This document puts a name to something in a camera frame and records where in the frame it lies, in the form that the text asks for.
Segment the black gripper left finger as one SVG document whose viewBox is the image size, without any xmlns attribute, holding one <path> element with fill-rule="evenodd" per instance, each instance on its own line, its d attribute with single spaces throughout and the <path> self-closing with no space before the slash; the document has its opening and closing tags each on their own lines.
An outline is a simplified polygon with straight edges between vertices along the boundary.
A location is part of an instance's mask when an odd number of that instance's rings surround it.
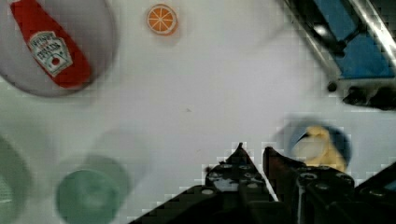
<svg viewBox="0 0 396 224">
<path fill-rule="evenodd" d="M 245 144 L 240 142 L 226 159 L 206 171 L 205 185 L 220 192 L 237 192 L 242 184 L 262 186 L 271 201 L 278 201 L 267 177 L 256 167 L 245 150 Z"/>
</svg>

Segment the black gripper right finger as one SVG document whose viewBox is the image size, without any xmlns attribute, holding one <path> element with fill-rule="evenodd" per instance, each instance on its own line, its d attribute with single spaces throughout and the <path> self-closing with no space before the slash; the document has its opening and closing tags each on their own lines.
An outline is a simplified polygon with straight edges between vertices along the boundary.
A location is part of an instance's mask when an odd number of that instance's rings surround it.
<svg viewBox="0 0 396 224">
<path fill-rule="evenodd" d="M 354 180 L 327 165 L 309 166 L 266 147 L 263 170 L 293 224 L 330 224 L 330 205 L 350 202 Z"/>
</svg>

